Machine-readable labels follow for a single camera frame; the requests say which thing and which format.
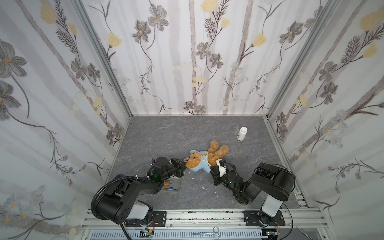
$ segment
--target marble-patterned surface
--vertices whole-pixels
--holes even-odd
[[[247,127],[243,141],[237,140],[234,127]],[[281,163],[262,117],[133,117],[122,142],[111,179],[116,174],[144,176],[152,158],[164,156],[184,159],[191,149],[206,151],[211,140],[227,144],[227,162],[236,165],[247,181],[260,162]],[[156,195],[137,199],[154,209],[241,209],[260,208],[266,197],[261,192],[252,204],[239,204],[223,185],[215,186],[211,174],[187,169],[179,191],[161,190]],[[294,194],[286,202],[297,208]]]

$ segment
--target floral wallpaper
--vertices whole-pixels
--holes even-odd
[[[80,239],[128,117],[72,4],[0,3],[0,231]]]
[[[335,237],[382,238],[384,4],[341,1],[269,116]]]
[[[326,4],[82,1],[133,113],[184,115],[266,114]]]

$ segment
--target white bottle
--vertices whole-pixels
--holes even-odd
[[[239,134],[237,135],[237,140],[243,141],[246,134],[247,134],[247,128],[241,127]]]

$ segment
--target teddy bear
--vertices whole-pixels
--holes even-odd
[[[200,169],[203,169],[206,172],[210,172],[210,166],[215,166],[216,160],[224,157],[229,152],[227,145],[223,145],[220,148],[218,146],[218,142],[216,140],[212,140],[209,144],[208,151],[199,152],[196,150],[191,150],[190,156],[184,159],[184,162],[187,162],[186,167],[193,172],[196,172]]]

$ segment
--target stuffed animal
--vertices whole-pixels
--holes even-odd
[[[203,169],[206,172],[210,172],[210,166],[216,165],[216,160],[224,157],[229,152],[227,145],[221,146],[219,149],[218,142],[212,140],[208,151],[190,151],[190,156],[184,159],[184,162],[187,162],[186,167],[191,171],[196,172],[200,169]]]

